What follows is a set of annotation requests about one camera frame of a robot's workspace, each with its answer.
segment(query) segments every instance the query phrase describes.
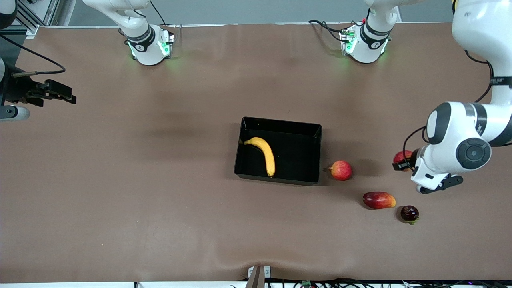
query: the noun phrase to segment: black tray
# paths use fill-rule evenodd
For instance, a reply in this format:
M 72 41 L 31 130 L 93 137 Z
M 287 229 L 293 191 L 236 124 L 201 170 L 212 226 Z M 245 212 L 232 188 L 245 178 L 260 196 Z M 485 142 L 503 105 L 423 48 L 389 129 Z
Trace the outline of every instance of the black tray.
M 263 152 L 243 141 L 260 137 L 274 153 L 275 175 L 270 178 Z M 322 126 L 272 119 L 243 117 L 234 173 L 240 178 L 313 185 L 320 172 Z

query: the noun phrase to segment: banana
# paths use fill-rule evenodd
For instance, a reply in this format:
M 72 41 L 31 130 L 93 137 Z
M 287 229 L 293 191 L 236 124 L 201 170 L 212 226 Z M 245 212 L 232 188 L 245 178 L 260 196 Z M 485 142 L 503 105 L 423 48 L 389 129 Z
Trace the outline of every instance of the banana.
M 259 138 L 254 137 L 244 142 L 244 145 L 253 145 L 263 152 L 263 155 L 265 155 L 265 164 L 267 166 L 267 174 L 272 178 L 275 174 L 275 160 L 274 160 L 274 154 L 272 153 L 272 149 L 270 148 L 270 145 L 267 143 L 267 141 Z

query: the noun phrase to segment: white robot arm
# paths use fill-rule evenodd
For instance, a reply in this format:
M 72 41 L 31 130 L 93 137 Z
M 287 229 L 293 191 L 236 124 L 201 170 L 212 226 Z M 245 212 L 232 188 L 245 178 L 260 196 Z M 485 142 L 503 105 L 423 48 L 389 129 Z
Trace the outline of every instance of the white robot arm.
M 483 167 L 491 147 L 512 140 L 512 0 L 458 0 L 452 34 L 487 59 L 494 75 L 490 104 L 445 102 L 429 116 L 429 144 L 417 151 L 411 177 L 420 193 L 444 190 L 452 173 Z
M 0 29 L 10 26 L 16 19 L 16 15 L 15 0 L 0 0 Z M 16 45 L 3 35 L 0 36 Z M 42 72 L 25 72 L 5 63 L 0 57 L 0 121 L 25 120 L 30 116 L 27 108 L 4 105 L 6 101 L 14 104 L 22 102 L 39 107 L 43 106 L 44 99 L 59 99 L 76 104 L 76 97 L 72 95 L 71 87 L 51 79 L 47 79 L 44 83 L 33 81 L 30 75 L 38 73 Z
M 416 4 L 423 0 L 364 0 L 368 15 L 341 33 L 342 51 L 361 63 L 375 62 L 384 53 L 388 37 L 398 18 L 398 6 Z
M 83 0 L 108 16 L 121 28 L 128 39 L 133 57 L 143 65 L 156 65 L 169 58 L 174 36 L 157 25 L 150 25 L 139 9 L 150 0 Z

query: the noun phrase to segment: black cable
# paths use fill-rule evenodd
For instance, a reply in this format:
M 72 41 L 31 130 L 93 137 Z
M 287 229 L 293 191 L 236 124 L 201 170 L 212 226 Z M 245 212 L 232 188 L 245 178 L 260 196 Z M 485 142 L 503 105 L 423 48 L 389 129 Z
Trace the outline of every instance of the black cable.
M 310 20 L 310 21 L 308 21 L 308 23 L 310 23 L 310 24 L 318 23 L 318 24 L 320 24 L 320 26 L 322 26 L 323 28 L 327 29 L 327 31 L 329 31 L 329 33 L 331 34 L 332 37 L 334 37 L 334 39 L 336 39 L 336 40 L 338 40 L 340 42 L 343 42 L 343 43 L 348 43 L 349 42 L 348 40 L 343 40 L 343 39 L 340 39 L 340 38 L 336 37 L 336 35 L 334 35 L 333 32 L 340 33 L 341 30 L 337 30 L 337 29 L 329 27 L 325 21 L 320 22 L 318 20 Z
M 490 73 L 490 77 L 492 78 L 492 77 L 494 77 L 493 66 L 490 63 L 487 63 L 487 65 L 489 66 L 489 73 Z M 482 96 L 478 97 L 478 99 L 475 100 L 475 103 L 480 102 L 489 93 L 489 91 L 492 87 L 493 87 L 493 85 L 491 85 L 491 83 L 489 83 L 485 92 L 483 92 Z
M 320 26 L 324 27 L 325 29 L 331 30 L 332 32 L 336 32 L 336 33 L 340 33 L 340 32 L 341 32 L 341 30 L 338 30 L 338 29 L 334 29 L 334 28 L 332 28 L 332 27 L 329 27 L 325 21 L 320 22 L 320 21 L 318 21 L 318 20 L 314 20 L 314 19 L 313 19 L 313 20 L 308 21 L 308 23 L 309 23 L 309 24 L 317 23 L 317 24 L 319 24 Z
M 478 59 L 475 59 L 473 58 L 473 56 L 470 55 L 470 52 L 468 50 L 464 50 L 464 52 L 466 53 L 466 55 L 473 61 L 477 62 L 477 63 L 482 63 L 482 64 L 488 64 L 487 61 L 482 61 L 482 60 L 478 60 Z
M 430 143 L 430 141 L 427 140 L 427 138 L 425 137 L 425 130 L 426 130 L 426 126 L 425 128 L 423 128 L 423 130 L 421 131 L 421 138 L 423 138 L 423 141 L 425 143 Z
M 494 288 L 492 285 L 489 285 L 482 281 L 457 281 L 452 284 L 442 284 L 442 283 L 438 283 L 438 282 L 435 282 L 435 284 L 428 284 L 428 283 L 423 283 L 423 282 L 419 282 L 419 281 L 410 281 L 409 284 L 413 284 L 413 285 L 411 285 L 411 288 L 452 288 L 453 286 L 460 285 L 460 284 L 468 285 L 469 282 L 471 282 L 472 285 L 481 285 L 481 286 L 485 286 L 487 288 Z
M 39 53 L 37 53 L 37 52 L 35 52 L 35 51 L 32 51 L 32 50 L 30 50 L 30 49 L 28 49 L 28 48 L 26 48 L 26 47 L 23 47 L 23 45 L 20 45 L 20 44 L 18 44 L 18 43 L 16 43 L 16 42 L 14 42 L 13 40 L 11 40 L 11 39 L 9 39 L 9 38 L 7 38 L 7 37 L 3 36 L 2 34 L 0 34 L 0 37 L 2 37 L 2 38 L 3 38 L 4 40 L 6 40 L 7 42 L 10 42 L 11 44 L 18 46 L 19 48 L 21 48 L 21 49 L 23 49 L 23 50 L 25 50 L 25 51 L 28 51 L 28 52 L 30 52 L 30 53 L 32 53 L 32 54 L 34 54 L 34 55 L 36 55 L 36 56 L 39 56 L 39 57 L 43 58 L 43 59 L 44 59 L 44 60 L 46 60 L 46 61 L 49 61 L 49 62 L 51 62 L 51 63 L 53 63 L 53 64 L 55 64 L 55 65 L 59 66 L 59 68 L 60 68 L 60 70 L 55 70 L 55 71 L 34 71 L 34 72 L 30 72 L 30 73 L 33 73 L 33 75 L 40 75 L 40 74 L 59 74 L 59 73 L 64 73 L 64 72 L 66 71 L 66 68 L 65 68 L 64 66 L 62 66 L 61 64 L 59 64 L 59 63 L 55 62 L 54 60 L 51 60 L 51 59 L 50 59 L 50 58 L 48 58 L 48 57 L 45 57 L 45 56 L 43 56 L 43 55 L 41 55 L 41 54 L 39 54 Z
M 137 14 L 137 15 L 140 15 L 140 16 L 142 16 L 142 17 L 146 18 L 146 15 L 144 15 L 144 14 L 140 14 L 139 12 L 137 12 L 137 10 L 133 10 L 133 12 L 135 12 L 135 14 Z
M 337 281 L 337 286 L 338 287 L 341 286 L 341 284 L 347 284 L 345 286 L 341 286 L 342 288 L 347 288 L 349 286 L 353 286 L 355 288 L 360 288 L 356 284 L 363 285 L 365 288 L 375 288 L 375 287 L 373 287 L 372 285 L 370 285 L 368 283 L 364 283 L 364 282 L 361 282 L 359 280 L 350 279 L 350 278 L 338 278 L 338 279 L 335 279 L 335 281 Z
M 361 27 L 361 26 L 363 26 L 363 25 L 364 25 L 363 23 L 358 24 L 358 23 L 357 23 L 356 21 L 354 21 L 354 20 L 350 21 L 350 24 L 356 25 L 356 26 L 358 26 L 358 27 Z
M 494 77 L 494 69 L 493 69 L 493 66 L 488 62 L 488 61 L 481 61 L 481 60 L 478 60 L 478 59 L 475 59 L 474 57 L 472 57 L 470 55 L 470 53 L 467 51 L 467 50 L 464 50 L 464 52 L 466 53 L 466 55 L 468 56 L 469 59 L 477 62 L 477 63 L 482 63 L 482 64 L 487 64 L 489 66 L 489 73 L 490 73 L 490 77 Z M 478 97 L 478 99 L 476 99 L 474 101 L 474 103 L 478 103 L 480 102 L 485 96 L 487 96 L 487 94 L 489 93 L 489 91 L 491 90 L 493 86 L 489 83 L 489 85 L 487 86 L 487 89 L 485 89 L 485 92 L 483 92 L 482 96 Z M 426 126 L 423 126 L 423 130 L 421 131 L 421 138 L 423 138 L 423 141 L 425 141 L 426 143 L 429 143 L 429 141 L 426 139 L 425 137 L 425 130 L 426 130 Z M 509 145 L 512 145 L 512 143 L 508 143 L 508 144 L 505 144 L 503 146 L 509 146 Z
M 153 9 L 157 12 L 160 19 L 162 20 L 162 25 L 169 25 L 168 23 L 165 22 L 165 20 L 162 17 L 162 14 L 160 14 L 160 11 L 158 11 L 158 9 L 155 7 L 155 4 L 153 4 L 153 1 L 150 1 L 150 3 L 151 3 L 151 6 L 153 6 Z
M 457 5 L 457 0 L 453 0 L 452 2 L 452 12 L 455 15 L 455 5 Z
M 414 130 L 413 133 L 409 134 L 409 136 L 407 136 L 406 140 L 403 142 L 403 147 L 402 147 L 402 154 L 403 154 L 403 160 L 406 162 L 406 165 L 407 167 L 409 167 L 409 169 L 411 169 L 412 172 L 414 172 L 414 169 L 411 167 L 411 165 L 409 164 L 409 162 L 407 161 L 407 157 L 406 157 L 406 146 L 407 146 L 407 141 L 416 133 L 418 133 L 420 130 L 422 129 L 425 129 L 426 126 L 422 126 L 416 130 Z

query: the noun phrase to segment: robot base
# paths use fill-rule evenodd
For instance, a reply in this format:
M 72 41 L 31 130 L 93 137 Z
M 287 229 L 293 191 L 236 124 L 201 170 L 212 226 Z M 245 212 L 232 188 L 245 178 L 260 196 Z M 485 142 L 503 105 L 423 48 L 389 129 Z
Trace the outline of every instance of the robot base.
M 150 26 L 155 31 L 156 37 L 153 43 L 147 48 L 147 51 L 140 52 L 129 44 L 133 58 L 138 60 L 141 64 L 148 66 L 156 65 L 164 59 L 169 59 L 174 43 L 174 35 L 172 33 L 169 33 L 169 31 L 157 25 Z
M 348 43 L 342 42 L 343 56 L 349 55 L 354 58 L 354 60 L 361 63 L 372 63 L 384 53 L 388 40 L 386 40 L 382 45 L 377 43 L 380 45 L 377 49 L 370 49 L 368 44 L 358 37 L 362 28 L 362 23 L 359 22 L 357 25 L 352 25 L 351 27 L 344 29 L 339 34 L 340 39 L 348 41 Z

